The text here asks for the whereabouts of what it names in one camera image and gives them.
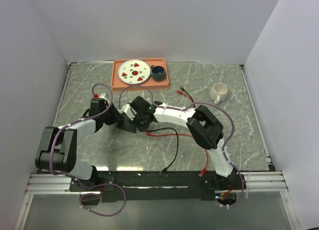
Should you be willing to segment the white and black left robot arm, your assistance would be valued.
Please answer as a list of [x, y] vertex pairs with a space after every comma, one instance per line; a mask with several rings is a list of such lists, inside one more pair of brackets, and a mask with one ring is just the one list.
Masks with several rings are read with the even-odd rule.
[[90, 107], [78, 120], [44, 129], [35, 157], [36, 168], [52, 175], [65, 175], [87, 191], [94, 191], [100, 184], [98, 170], [78, 159], [78, 142], [104, 125], [113, 125], [122, 119], [113, 103], [104, 98], [92, 98]]

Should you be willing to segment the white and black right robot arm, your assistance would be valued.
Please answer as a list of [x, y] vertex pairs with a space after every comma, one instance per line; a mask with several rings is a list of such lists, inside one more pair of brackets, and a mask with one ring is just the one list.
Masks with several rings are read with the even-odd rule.
[[[130, 104], [124, 105], [121, 111], [128, 117], [139, 131], [148, 130], [152, 122], [163, 122], [186, 127], [194, 141], [208, 151], [213, 161], [218, 177], [218, 185], [222, 189], [230, 189], [235, 184], [236, 166], [227, 153], [227, 142], [235, 131], [234, 121], [222, 108], [204, 102], [197, 102], [198, 106], [174, 107], [161, 102], [148, 103], [138, 96]], [[224, 138], [223, 124], [210, 111], [208, 106], [223, 112], [231, 123], [231, 132]]]

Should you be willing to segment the black network switch box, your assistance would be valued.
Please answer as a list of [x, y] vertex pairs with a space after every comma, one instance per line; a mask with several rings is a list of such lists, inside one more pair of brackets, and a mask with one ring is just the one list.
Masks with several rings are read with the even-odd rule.
[[124, 115], [123, 118], [117, 123], [117, 129], [130, 133], [136, 133], [137, 127], [126, 115]]

